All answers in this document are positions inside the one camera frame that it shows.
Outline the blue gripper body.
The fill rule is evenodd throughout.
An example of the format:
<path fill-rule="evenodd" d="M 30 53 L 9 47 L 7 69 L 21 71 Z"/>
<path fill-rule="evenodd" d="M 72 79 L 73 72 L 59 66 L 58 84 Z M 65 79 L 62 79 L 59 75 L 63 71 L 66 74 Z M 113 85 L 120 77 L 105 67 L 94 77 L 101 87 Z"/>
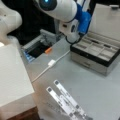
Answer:
<path fill-rule="evenodd" d="M 75 15 L 75 19 L 79 22 L 78 31 L 80 33 L 85 34 L 87 32 L 89 22 L 91 19 L 90 13 L 83 11 L 82 7 L 80 5 L 77 5 L 77 12 Z"/>

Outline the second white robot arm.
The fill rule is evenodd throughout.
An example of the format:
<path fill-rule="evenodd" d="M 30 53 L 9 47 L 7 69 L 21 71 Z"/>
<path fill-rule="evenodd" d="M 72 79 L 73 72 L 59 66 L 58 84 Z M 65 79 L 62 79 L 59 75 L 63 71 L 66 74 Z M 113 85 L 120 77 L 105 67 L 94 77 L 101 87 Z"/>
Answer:
<path fill-rule="evenodd" d="M 7 34 L 16 30 L 22 25 L 22 17 L 19 12 L 7 7 L 0 0 L 0 42 L 7 45 L 9 39 Z"/>

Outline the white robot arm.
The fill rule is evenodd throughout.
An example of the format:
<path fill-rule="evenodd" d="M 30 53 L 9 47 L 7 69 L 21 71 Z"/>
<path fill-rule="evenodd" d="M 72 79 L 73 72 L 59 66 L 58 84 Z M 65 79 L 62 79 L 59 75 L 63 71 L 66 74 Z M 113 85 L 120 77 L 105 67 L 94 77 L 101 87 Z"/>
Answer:
<path fill-rule="evenodd" d="M 91 19 L 85 3 L 90 0 L 34 0 L 37 8 L 59 21 L 59 31 L 73 44 L 87 32 Z"/>

